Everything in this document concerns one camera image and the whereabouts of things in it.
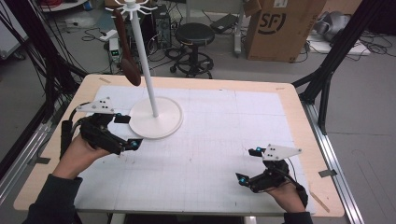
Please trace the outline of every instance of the stool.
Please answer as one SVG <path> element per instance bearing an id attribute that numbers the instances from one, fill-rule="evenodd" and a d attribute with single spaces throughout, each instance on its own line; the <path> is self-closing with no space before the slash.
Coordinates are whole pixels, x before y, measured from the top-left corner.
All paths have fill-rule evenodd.
<path id="1" fill-rule="evenodd" d="M 176 40 L 189 47 L 191 52 L 178 57 L 176 63 L 170 68 L 171 73 L 175 73 L 178 68 L 186 74 L 186 77 L 207 73 L 212 79 L 209 70 L 213 68 L 213 60 L 206 54 L 198 52 L 198 48 L 212 43 L 214 39 L 215 33 L 212 29 L 201 23 L 191 22 L 179 26 L 176 31 Z"/>

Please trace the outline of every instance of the gray floor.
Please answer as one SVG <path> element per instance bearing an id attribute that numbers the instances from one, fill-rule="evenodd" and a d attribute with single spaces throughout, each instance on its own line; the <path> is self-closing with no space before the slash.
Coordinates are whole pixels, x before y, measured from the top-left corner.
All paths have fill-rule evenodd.
<path id="1" fill-rule="evenodd" d="M 99 21 L 103 9 L 93 10 L 90 14 Z M 196 20 L 208 22 L 203 15 Z M 104 23 L 102 26 L 104 30 L 108 29 Z M 70 34 L 63 33 L 66 46 L 86 70 L 103 71 L 108 65 L 103 43 L 83 42 L 81 37 L 84 35 L 84 30 L 76 29 Z M 396 44 L 395 36 L 388 40 Z M 201 51 L 214 59 L 214 79 L 266 82 L 293 82 L 315 71 L 325 58 L 325 55 L 310 52 L 303 63 L 248 61 L 244 52 L 239 58 L 233 55 L 233 37 L 230 35 L 217 35 L 216 40 Z M 396 48 L 390 48 L 389 53 L 396 54 Z M 155 60 L 162 56 L 163 53 L 158 51 L 150 58 Z M 304 58 L 305 55 L 301 55 L 298 61 Z M 149 62 L 149 65 L 153 67 L 165 62 L 168 59 Z M 155 68 L 152 75 L 184 77 L 179 72 L 171 74 L 170 65 Z M 393 192 L 396 175 L 392 154 L 396 144 L 393 131 L 396 127 L 393 118 L 396 111 L 393 97 L 396 94 L 395 70 L 395 58 L 370 54 L 357 62 L 345 59 L 332 80 L 327 131 L 365 223 L 396 222 L 396 194 Z M 43 93 L 29 60 L 0 62 L 0 158 L 4 158 L 44 102 Z M 21 223 L 26 217 L 26 212 L 15 211 L 12 204 L 30 170 L 29 166 L 1 205 L 1 223 Z M 106 223 L 106 214 L 82 214 L 82 219 L 85 223 Z M 258 220 L 259 223 L 282 222 L 278 217 L 259 217 Z M 347 223 L 347 218 L 315 218 L 315 222 Z"/>

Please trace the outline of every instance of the wooden spoon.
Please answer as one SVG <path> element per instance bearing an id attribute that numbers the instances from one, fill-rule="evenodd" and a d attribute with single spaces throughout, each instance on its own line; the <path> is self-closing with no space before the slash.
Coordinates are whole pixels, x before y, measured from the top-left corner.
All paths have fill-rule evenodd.
<path id="1" fill-rule="evenodd" d="M 139 86 L 142 81 L 142 78 L 139 68 L 137 67 L 136 62 L 134 61 L 134 58 L 132 57 L 131 51 L 129 49 L 122 15 L 118 9 L 114 9 L 113 16 L 115 17 L 114 23 L 116 24 L 117 33 L 119 34 L 119 38 L 121 42 L 121 48 L 122 48 L 121 68 L 123 74 L 134 86 Z"/>

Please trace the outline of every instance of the black sleeve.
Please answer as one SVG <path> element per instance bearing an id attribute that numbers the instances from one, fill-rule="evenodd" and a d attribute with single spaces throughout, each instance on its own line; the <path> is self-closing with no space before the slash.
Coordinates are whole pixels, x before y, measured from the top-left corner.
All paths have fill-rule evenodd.
<path id="1" fill-rule="evenodd" d="M 284 224 L 313 224 L 311 214 L 309 212 L 303 213 L 285 213 Z"/>
<path id="2" fill-rule="evenodd" d="M 82 178 L 63 179 L 49 175 L 35 203 L 29 207 L 24 224 L 71 224 L 76 212 L 74 200 Z"/>

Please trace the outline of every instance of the human hand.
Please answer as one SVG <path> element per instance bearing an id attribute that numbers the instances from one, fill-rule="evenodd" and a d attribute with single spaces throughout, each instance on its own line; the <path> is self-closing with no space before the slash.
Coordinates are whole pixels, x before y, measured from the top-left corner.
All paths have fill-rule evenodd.
<path id="1" fill-rule="evenodd" d="M 108 154 L 110 153 L 102 148 L 92 148 L 79 134 L 73 139 L 52 175 L 64 179 L 74 179 L 94 161 Z"/>
<path id="2" fill-rule="evenodd" d="M 297 189 L 288 180 L 277 188 L 267 189 L 266 192 L 273 196 L 275 201 L 287 213 L 305 212 L 305 208 L 297 193 Z"/>

